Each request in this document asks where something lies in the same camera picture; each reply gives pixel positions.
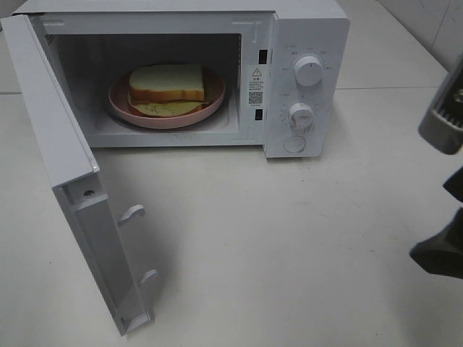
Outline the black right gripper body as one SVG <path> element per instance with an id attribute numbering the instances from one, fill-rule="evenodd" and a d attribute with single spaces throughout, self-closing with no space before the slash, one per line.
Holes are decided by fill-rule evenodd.
<path id="1" fill-rule="evenodd" d="M 460 203 L 463 203 L 463 169 L 453 173 L 445 181 L 443 188 Z"/>

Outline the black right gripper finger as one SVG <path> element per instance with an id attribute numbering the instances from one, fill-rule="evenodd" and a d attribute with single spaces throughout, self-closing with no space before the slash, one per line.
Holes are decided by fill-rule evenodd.
<path id="1" fill-rule="evenodd" d="M 435 236 L 416 244 L 410 257 L 427 273 L 462 277 L 462 209 Z"/>

